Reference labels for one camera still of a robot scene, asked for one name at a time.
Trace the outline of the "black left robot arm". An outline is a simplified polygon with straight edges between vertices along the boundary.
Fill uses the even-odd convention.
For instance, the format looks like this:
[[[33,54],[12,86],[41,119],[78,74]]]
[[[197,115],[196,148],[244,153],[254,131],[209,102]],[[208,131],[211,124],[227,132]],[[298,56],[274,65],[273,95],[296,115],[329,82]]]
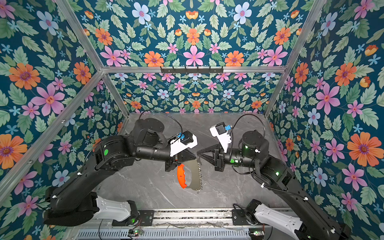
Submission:
[[[134,201],[106,200],[94,189],[136,160],[163,162],[170,172],[182,170],[184,162],[196,158],[190,151],[198,144],[194,134],[182,131],[167,139],[164,129],[157,119],[139,119],[128,135],[102,140],[72,179],[46,191],[49,208],[44,212],[44,224],[74,227],[92,219],[108,219],[125,226],[136,225],[140,213]]]

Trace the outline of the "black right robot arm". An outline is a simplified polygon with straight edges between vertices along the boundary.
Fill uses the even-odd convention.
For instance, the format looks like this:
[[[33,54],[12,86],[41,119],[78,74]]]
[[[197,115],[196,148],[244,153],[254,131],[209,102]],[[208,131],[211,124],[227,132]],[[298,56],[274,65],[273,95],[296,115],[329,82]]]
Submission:
[[[295,240],[348,240],[351,228],[338,223],[326,214],[301,183],[280,159],[269,154],[269,142],[258,131],[248,131],[242,136],[242,147],[231,148],[229,134],[216,135],[220,143],[197,152],[222,172],[226,165],[253,169],[252,178],[278,195],[297,215],[288,216],[275,211],[257,200],[245,209],[250,223],[258,222],[277,229]]]

